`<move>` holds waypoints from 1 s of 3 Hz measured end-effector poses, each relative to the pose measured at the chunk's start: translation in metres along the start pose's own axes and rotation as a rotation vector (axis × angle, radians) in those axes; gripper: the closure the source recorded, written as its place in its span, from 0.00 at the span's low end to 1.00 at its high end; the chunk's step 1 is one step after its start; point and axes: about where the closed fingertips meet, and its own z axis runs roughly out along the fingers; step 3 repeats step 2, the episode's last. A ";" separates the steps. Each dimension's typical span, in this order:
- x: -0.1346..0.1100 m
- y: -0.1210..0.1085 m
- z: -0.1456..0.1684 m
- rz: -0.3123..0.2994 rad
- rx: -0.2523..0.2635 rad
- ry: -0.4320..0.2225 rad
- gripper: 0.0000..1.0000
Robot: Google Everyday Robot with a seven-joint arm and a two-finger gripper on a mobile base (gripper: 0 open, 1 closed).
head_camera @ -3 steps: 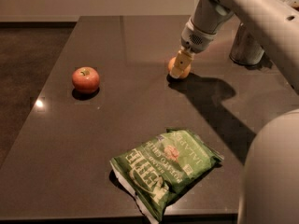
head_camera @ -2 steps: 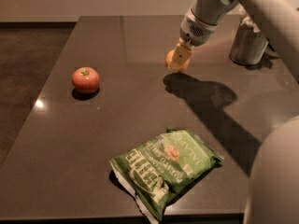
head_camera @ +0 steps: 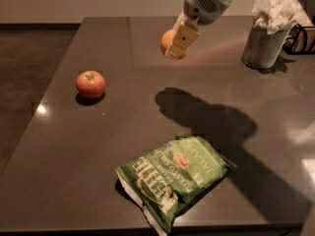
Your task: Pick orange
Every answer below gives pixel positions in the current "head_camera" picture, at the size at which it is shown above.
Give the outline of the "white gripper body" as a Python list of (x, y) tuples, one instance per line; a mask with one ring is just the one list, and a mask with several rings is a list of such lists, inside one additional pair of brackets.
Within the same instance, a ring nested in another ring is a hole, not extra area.
[(184, 0), (183, 13), (196, 25), (206, 26), (217, 21), (233, 0)]

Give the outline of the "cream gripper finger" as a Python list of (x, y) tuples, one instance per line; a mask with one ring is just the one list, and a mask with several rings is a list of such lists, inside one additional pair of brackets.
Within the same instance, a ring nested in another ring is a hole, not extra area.
[(165, 56), (171, 59), (182, 59), (194, 41), (200, 36), (198, 26), (183, 12), (180, 13), (173, 27), (170, 43), (166, 46)]

